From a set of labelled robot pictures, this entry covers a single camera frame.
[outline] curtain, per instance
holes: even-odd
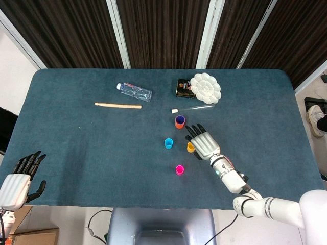
[[[270,0],[226,0],[207,68],[236,68]]]
[[[195,68],[209,0],[119,0],[132,68]]]
[[[48,68],[122,68],[105,0],[1,0]]]
[[[326,6],[279,0],[242,68],[282,69],[296,88],[327,60]]]

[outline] orange cup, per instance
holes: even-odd
[[[187,150],[188,150],[189,153],[193,153],[195,151],[195,148],[194,148],[194,146],[192,145],[191,142],[188,143]]]
[[[184,127],[185,124],[185,117],[183,116],[177,116],[175,117],[175,127],[178,129],[182,129]]]

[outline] white robotic arm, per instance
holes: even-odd
[[[327,220],[327,191],[314,190],[305,193],[300,203],[279,198],[262,198],[248,184],[248,178],[238,172],[224,155],[211,135],[200,124],[198,128],[186,126],[191,136],[186,139],[196,149],[199,159],[209,160],[210,166],[216,171],[227,189],[241,196],[233,200],[233,208],[239,216],[261,216],[306,230],[307,245],[327,244],[323,222]]]
[[[45,189],[45,180],[39,189],[28,195],[31,181],[38,169],[39,164],[45,158],[40,151],[19,160],[12,174],[7,175],[0,189],[0,218],[3,221],[4,231],[0,229],[2,241],[8,238],[12,225],[15,222],[14,212],[21,208],[24,203],[29,203],[42,195]]]

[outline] blue cup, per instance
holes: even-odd
[[[168,150],[171,149],[171,147],[173,147],[173,143],[174,143],[173,139],[171,139],[171,138],[165,139],[166,149],[168,149]]]

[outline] shoe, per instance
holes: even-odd
[[[318,105],[310,107],[307,112],[306,120],[311,125],[312,134],[316,137],[322,137],[326,134],[325,131],[318,129],[317,127],[317,122],[323,117],[325,117],[325,114]]]

